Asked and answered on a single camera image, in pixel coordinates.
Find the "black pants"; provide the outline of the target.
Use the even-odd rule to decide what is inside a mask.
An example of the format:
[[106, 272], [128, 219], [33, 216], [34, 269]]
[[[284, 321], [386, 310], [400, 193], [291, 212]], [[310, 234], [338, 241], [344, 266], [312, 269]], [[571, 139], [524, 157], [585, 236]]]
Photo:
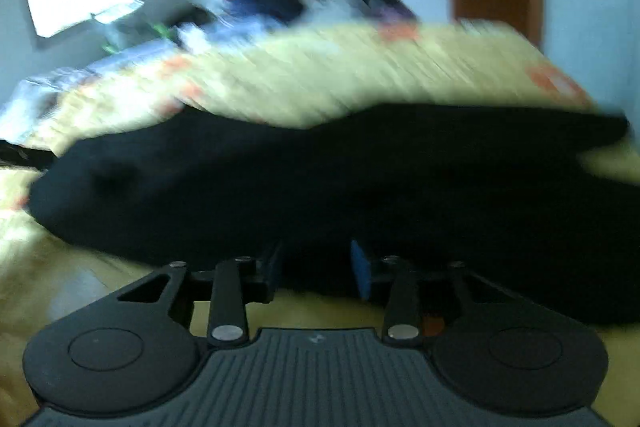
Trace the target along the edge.
[[213, 268], [277, 251], [285, 285], [352, 296], [350, 248], [461, 262], [600, 327], [639, 320], [639, 189], [582, 153], [625, 118], [552, 108], [382, 104], [308, 129], [186, 107], [82, 139], [29, 189], [64, 242], [147, 265]]

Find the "yellow floral bedspread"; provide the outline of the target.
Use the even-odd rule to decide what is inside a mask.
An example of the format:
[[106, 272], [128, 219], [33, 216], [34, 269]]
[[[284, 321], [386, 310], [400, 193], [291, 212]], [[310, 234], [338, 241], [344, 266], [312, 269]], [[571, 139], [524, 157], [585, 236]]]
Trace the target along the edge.
[[[2, 424], [637, 425], [639, 320], [577, 321], [452, 262], [426, 282], [416, 272], [423, 340], [391, 346], [381, 339], [384, 309], [359, 297], [352, 258], [355, 292], [345, 296], [285, 285], [284, 258], [270, 251], [262, 256], [278, 253], [277, 290], [271, 303], [246, 306], [250, 341], [213, 346], [216, 265], [147, 265], [75, 246], [27, 207], [32, 184], [77, 141], [159, 124], [186, 107], [308, 129], [382, 104], [627, 120], [494, 25], [288, 30], [93, 77], [24, 143], [1, 150]], [[627, 124], [622, 141], [579, 159], [639, 188]]]

